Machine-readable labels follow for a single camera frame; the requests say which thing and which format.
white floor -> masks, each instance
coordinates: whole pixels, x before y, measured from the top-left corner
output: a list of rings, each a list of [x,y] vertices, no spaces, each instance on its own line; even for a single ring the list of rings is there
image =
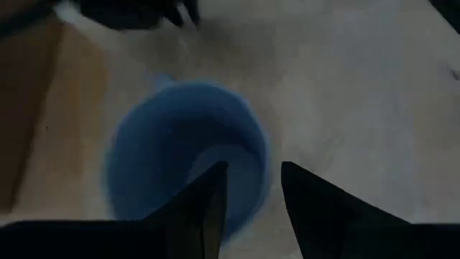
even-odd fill
[[[104,49],[107,84],[89,76],[74,82],[78,89],[51,89],[43,124],[64,121],[73,135],[37,133],[31,172],[9,220],[109,217],[98,182],[104,150],[123,114],[152,93],[155,72],[217,81],[241,93],[270,134],[270,198],[222,258],[300,257],[280,188],[283,160],[411,222],[460,220],[460,81],[454,76],[460,36],[428,1],[201,3],[198,31],[166,24],[153,32],[101,36],[100,28],[80,27]],[[96,77],[103,73],[103,54],[86,45],[77,48],[84,58],[69,71]],[[85,58],[98,72],[85,69]],[[69,112],[53,115],[61,109],[52,104],[53,91],[69,93],[69,100],[78,96],[77,122]],[[67,149],[79,150],[78,158],[66,163],[66,147],[54,151],[63,158],[55,159],[62,171],[49,165],[51,155],[47,170],[34,169],[45,147],[72,141]],[[37,182],[54,187],[33,187]],[[43,191],[48,195],[37,198]]]

brown surface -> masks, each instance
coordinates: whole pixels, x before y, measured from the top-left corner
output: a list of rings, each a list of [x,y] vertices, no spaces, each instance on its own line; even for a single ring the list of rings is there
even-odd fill
[[[0,1],[0,17],[17,10],[19,3]],[[49,17],[0,42],[0,210],[12,205],[60,34],[61,24]]]

concrete floor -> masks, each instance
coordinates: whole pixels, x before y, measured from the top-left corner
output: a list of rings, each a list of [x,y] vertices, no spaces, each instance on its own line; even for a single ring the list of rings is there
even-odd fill
[[[222,258],[300,258],[283,160],[411,222],[460,220],[460,36],[427,1],[201,2],[199,31],[165,24],[118,35],[73,21],[85,36],[65,33],[6,220],[110,217],[99,188],[104,150],[152,93],[155,72],[241,93],[270,134],[270,197]]]

dark object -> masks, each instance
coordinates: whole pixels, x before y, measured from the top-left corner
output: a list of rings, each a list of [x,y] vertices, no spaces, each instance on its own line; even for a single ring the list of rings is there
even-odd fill
[[[282,164],[287,212],[304,258],[459,258],[460,225],[411,224],[300,166]]]
[[[429,1],[457,33],[460,33],[460,0]]]
[[[62,0],[38,0],[21,12],[0,20],[0,40],[20,32],[50,16],[54,5]],[[183,4],[192,22],[198,26],[200,14],[198,0],[73,0],[80,6],[81,14],[108,28],[151,29],[163,18],[178,27],[183,19],[178,6]]]
[[[7,225],[0,230],[2,252],[11,247],[17,255],[24,250],[13,247],[34,245],[38,247],[34,249],[35,255],[62,255],[65,251],[96,257],[155,255],[158,259],[215,259],[224,231],[226,167],[225,162],[217,162],[171,202],[143,220],[36,221]]]

blue bucket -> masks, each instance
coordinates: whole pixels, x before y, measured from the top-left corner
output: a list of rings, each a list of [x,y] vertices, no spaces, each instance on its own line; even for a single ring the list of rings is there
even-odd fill
[[[116,219],[142,219],[215,162],[229,163],[224,239],[260,208],[268,192],[265,134],[241,97],[210,83],[157,78],[161,90],[128,113],[106,164]]]

